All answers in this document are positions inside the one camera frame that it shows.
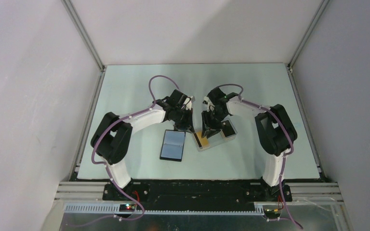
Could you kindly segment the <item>clear plastic card tray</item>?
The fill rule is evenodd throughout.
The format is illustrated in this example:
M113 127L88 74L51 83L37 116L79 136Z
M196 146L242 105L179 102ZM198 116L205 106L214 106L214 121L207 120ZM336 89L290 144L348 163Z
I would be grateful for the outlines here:
M210 148L213 148L213 147L215 147L215 146L218 146L218 145L224 144L225 142L228 142L228 141L234 140L234 139L236 138L236 136L237 136L237 134L236 134L235 136L231 137L231 138L225 139L225 138L221 135L221 132L220 132L220 133L218 133L218 134L216 134L216 135L214 135L214 136L212 136L212 137L210 137L210 138L207 138L207 139L208 139L208 141L209 141L209 143L210 143Z

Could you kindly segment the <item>black card holder wallet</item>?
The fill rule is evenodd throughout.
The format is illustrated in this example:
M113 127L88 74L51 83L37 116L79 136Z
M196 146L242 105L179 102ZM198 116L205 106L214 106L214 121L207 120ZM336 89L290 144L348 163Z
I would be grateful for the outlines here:
M165 130L160 151L160 160L181 162L184 152L186 133L184 131Z

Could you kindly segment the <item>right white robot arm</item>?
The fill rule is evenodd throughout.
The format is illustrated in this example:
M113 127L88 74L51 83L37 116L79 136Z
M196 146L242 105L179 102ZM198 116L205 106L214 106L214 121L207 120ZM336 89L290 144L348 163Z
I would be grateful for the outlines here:
M266 184L261 187L261 195L267 201L278 198L286 158L293 153L293 143L298 137L284 106L252 103L243 99L241 93L225 94L220 87L212 89L203 103L206 105L201 113L203 138L221 132L225 127L223 120L228 116L239 116L256 124L259 142L268 153L262 176Z

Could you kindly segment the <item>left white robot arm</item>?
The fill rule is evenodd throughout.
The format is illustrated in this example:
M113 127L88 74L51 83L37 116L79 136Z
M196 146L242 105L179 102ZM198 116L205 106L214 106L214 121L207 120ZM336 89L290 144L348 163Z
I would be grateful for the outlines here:
M113 112L104 115L91 140L92 155L100 156L99 163L105 166L110 180L116 185L114 194L120 200L128 200L133 194L133 187L128 184L132 178L124 161L132 135L166 121L173 122L173 132L194 133L193 101L192 96L174 90L170 96L154 99L142 111L123 116Z

